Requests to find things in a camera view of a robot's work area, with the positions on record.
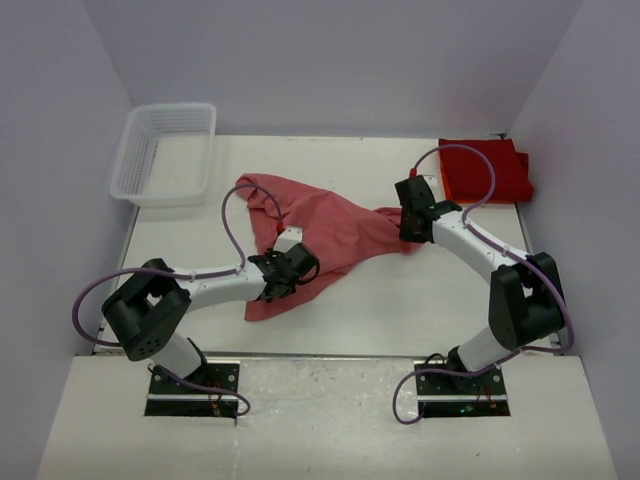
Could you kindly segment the pink t shirt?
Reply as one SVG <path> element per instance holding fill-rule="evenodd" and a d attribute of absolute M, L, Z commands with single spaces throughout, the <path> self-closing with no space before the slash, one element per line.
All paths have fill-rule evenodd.
<path fill-rule="evenodd" d="M 303 230 L 304 245 L 320 262 L 318 277 L 293 295 L 270 303 L 247 303 L 245 319 L 249 322 L 270 319 L 314 300 L 365 260 L 384 254 L 410 255 L 421 247 L 400 239 L 399 208 L 370 210 L 333 191 L 269 174 L 246 173 L 236 184 L 241 187 L 238 195 L 247 203 L 260 254 L 275 246 L 276 224 L 282 214 L 285 227 Z"/>

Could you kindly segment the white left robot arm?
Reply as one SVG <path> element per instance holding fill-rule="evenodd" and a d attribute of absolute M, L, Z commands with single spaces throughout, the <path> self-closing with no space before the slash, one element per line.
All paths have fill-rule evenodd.
<path fill-rule="evenodd" d="M 134 269 L 101 311 L 129 360 L 149 359 L 169 371 L 183 391 L 195 393 L 206 385 L 208 369 L 194 342 L 177 332 L 187 313 L 235 301 L 285 298 L 319 271 L 318 258 L 302 243 L 285 252 L 269 249 L 227 270 L 179 272 L 153 259 Z"/>

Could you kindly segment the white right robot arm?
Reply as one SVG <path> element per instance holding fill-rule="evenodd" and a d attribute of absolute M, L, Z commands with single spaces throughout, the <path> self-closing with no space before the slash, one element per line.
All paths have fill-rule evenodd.
<path fill-rule="evenodd" d="M 400 239 L 432 243 L 456 255 L 489 285 L 488 326 L 447 355 L 446 380 L 467 393 L 482 372 L 567 327 L 555 260 L 513 249 L 451 200 L 437 201 L 421 176 L 395 184 L 401 205 Z"/>

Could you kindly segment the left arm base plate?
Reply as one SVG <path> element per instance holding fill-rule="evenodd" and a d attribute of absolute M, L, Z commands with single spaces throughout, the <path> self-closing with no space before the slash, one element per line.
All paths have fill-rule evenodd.
<path fill-rule="evenodd" d="M 231 418 L 238 417 L 243 404 L 234 395 L 193 389 L 170 378 L 161 368 L 148 365 L 151 379 L 147 391 L 146 417 Z M 195 372 L 189 381 L 207 388 L 237 392 L 240 377 L 238 361 L 209 363 Z"/>

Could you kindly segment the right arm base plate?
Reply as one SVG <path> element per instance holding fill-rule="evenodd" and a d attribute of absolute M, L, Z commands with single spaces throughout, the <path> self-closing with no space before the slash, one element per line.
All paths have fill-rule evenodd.
<path fill-rule="evenodd" d="M 504 378 L 496 368 L 473 378 L 421 373 L 415 384 L 424 419 L 510 415 Z"/>

